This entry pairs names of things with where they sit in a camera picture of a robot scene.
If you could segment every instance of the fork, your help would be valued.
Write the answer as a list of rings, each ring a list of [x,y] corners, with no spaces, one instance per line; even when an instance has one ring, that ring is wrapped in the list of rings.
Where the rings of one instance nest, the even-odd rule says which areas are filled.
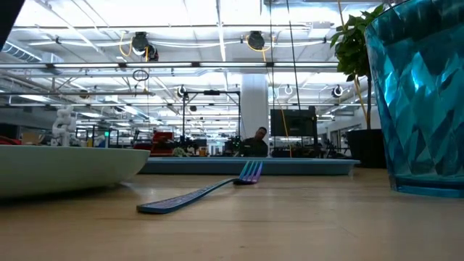
[[[223,181],[220,181],[216,184],[206,186],[197,191],[185,194],[182,196],[173,197],[170,199],[163,199],[157,202],[151,202],[146,204],[137,205],[137,211],[141,213],[149,214],[167,214],[179,210],[182,207],[190,205],[203,196],[206,196],[215,189],[224,186],[230,182],[233,182],[234,185],[252,185],[256,184],[260,179],[262,172],[262,162],[256,161],[247,161],[243,170],[240,173],[238,178],[229,178]]]

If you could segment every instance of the person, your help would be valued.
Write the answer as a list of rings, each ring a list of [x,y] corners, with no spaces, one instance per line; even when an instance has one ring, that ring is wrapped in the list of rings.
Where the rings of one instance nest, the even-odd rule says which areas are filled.
[[[247,138],[241,143],[240,154],[243,157],[267,157],[268,145],[263,141],[268,130],[260,127],[253,138]]]

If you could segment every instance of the table surface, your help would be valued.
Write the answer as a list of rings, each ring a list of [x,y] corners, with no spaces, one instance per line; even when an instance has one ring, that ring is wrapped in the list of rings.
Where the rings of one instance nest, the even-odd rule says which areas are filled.
[[[3,202],[1,260],[462,260],[464,201],[390,191],[384,170],[265,176],[169,215],[136,212],[221,178],[137,175]]]

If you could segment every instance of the glass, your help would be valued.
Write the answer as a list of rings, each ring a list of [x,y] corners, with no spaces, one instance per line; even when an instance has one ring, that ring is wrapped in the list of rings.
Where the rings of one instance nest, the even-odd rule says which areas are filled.
[[[411,0],[366,29],[394,190],[464,197],[464,6]]]

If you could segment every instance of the metal frame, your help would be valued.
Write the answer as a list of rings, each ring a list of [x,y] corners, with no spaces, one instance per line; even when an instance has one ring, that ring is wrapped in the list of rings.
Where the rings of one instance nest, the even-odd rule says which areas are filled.
[[[215,94],[209,94],[209,92],[214,91],[214,90],[209,90],[209,91],[184,91],[182,95],[182,137],[185,139],[186,137],[186,105],[189,104],[193,99],[198,94],[204,94],[207,96],[213,96],[216,94],[226,94],[229,96],[229,94],[237,94],[239,96],[239,102],[234,103],[239,107],[239,136],[240,136],[240,122],[241,122],[241,97],[240,97],[240,91],[214,91]],[[194,94],[194,96],[186,103],[186,95],[188,94]]]
[[[296,62],[297,68],[336,69],[338,62]],[[293,62],[89,62],[89,63],[0,63],[3,70],[121,69],[125,68],[293,68]]]

